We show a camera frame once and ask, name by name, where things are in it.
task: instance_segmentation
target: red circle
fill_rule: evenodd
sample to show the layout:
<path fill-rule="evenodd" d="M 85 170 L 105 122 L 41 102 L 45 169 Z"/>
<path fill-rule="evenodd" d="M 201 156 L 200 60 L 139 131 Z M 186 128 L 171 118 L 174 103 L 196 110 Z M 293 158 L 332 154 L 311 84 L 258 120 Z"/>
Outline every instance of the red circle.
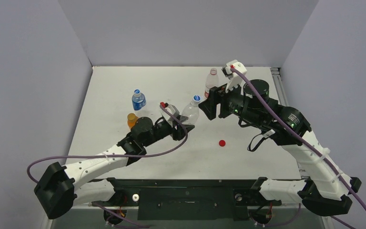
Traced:
<path fill-rule="evenodd" d="M 224 146 L 225 146 L 225 141 L 224 141 L 224 140 L 221 140 L 221 141 L 219 142 L 219 144 L 220 144 L 220 146 L 224 147 Z"/>

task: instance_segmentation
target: white table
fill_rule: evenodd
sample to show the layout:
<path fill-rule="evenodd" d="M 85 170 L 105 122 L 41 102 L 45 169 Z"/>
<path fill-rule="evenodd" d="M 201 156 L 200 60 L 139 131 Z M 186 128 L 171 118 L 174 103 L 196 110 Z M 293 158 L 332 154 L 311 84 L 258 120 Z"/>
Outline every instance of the white table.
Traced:
<path fill-rule="evenodd" d="M 220 84 L 228 82 L 221 67 Z M 147 98 L 150 118 L 161 115 L 159 102 L 168 102 L 183 110 L 194 94 L 203 96 L 205 79 L 211 67 L 95 67 L 69 155 L 95 155 L 129 132 L 127 114 L 132 113 L 131 97 L 140 89 Z M 263 79 L 270 84 L 270 97 L 278 99 L 269 68 L 248 67 L 249 79 Z M 181 148 L 164 156 L 143 158 L 128 167 L 113 170 L 99 178 L 123 179 L 299 179 L 295 159 L 272 140 L 265 141 L 252 153 L 246 150 L 253 127 L 240 128 L 238 117 L 209 121 L 200 112 L 196 127 Z M 226 146 L 220 147 L 219 140 Z M 170 137 L 147 147 L 156 154 L 176 146 Z M 68 159 L 67 164 L 77 159 Z"/>

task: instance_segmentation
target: orange juice bottle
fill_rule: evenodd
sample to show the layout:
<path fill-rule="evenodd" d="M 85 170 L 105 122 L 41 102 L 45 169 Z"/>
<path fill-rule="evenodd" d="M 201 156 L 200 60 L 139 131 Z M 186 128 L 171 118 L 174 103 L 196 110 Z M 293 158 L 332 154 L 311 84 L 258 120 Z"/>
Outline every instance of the orange juice bottle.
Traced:
<path fill-rule="evenodd" d="M 135 122 L 137 122 L 137 119 L 138 119 L 138 117 L 134 113 L 129 113 L 127 115 L 127 125 L 130 129 L 135 125 Z"/>

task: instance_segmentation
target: bottle cap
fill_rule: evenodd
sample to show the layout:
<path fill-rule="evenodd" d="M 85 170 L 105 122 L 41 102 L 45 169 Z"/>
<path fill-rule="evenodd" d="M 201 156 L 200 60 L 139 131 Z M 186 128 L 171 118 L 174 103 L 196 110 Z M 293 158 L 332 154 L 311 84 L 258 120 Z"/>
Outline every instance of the bottle cap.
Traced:
<path fill-rule="evenodd" d="M 129 113 L 127 115 L 127 119 L 128 121 L 134 121 L 134 119 L 136 118 L 137 116 L 134 114 L 134 113 Z"/>
<path fill-rule="evenodd" d="M 193 96 L 193 103 L 199 104 L 201 101 L 201 97 L 199 95 Z"/>
<path fill-rule="evenodd" d="M 217 70 L 216 70 L 215 68 L 212 68 L 212 69 L 210 70 L 210 74 L 211 74 L 211 75 L 217 75 Z"/>
<path fill-rule="evenodd" d="M 134 91 L 134 96 L 135 96 L 135 97 L 140 97 L 140 96 L 141 96 L 141 91 L 140 91 L 140 90 L 138 90 L 138 89 L 135 89 L 135 91 Z"/>

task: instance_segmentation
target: clear plastic bottle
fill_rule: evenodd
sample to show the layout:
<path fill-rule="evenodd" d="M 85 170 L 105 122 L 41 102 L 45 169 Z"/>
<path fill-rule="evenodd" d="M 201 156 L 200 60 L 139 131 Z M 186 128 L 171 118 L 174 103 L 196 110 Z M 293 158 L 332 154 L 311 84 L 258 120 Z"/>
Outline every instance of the clear plastic bottle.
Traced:
<path fill-rule="evenodd" d="M 132 107 L 134 108 L 135 114 L 138 117 L 146 117 L 147 110 L 146 110 L 146 98 L 140 90 L 136 89 L 134 94 L 132 95 Z"/>
<path fill-rule="evenodd" d="M 217 70 L 215 68 L 212 68 L 210 70 L 210 74 L 208 74 L 207 79 L 205 80 L 204 97 L 208 98 L 208 94 L 210 93 L 210 88 L 218 87 L 218 85 L 219 85 L 219 81 L 218 81 Z"/>
<path fill-rule="evenodd" d="M 137 120 L 138 120 L 138 117 L 134 113 L 129 113 L 127 115 L 128 127 L 131 129 L 135 125 L 135 122 L 137 122 Z"/>
<path fill-rule="evenodd" d="M 198 104 L 201 101 L 201 97 L 199 95 L 193 96 L 192 101 L 183 109 L 183 112 L 180 117 L 180 121 L 185 125 L 194 125 L 197 121 L 198 116 L 200 116 L 200 109 L 198 108 Z"/>

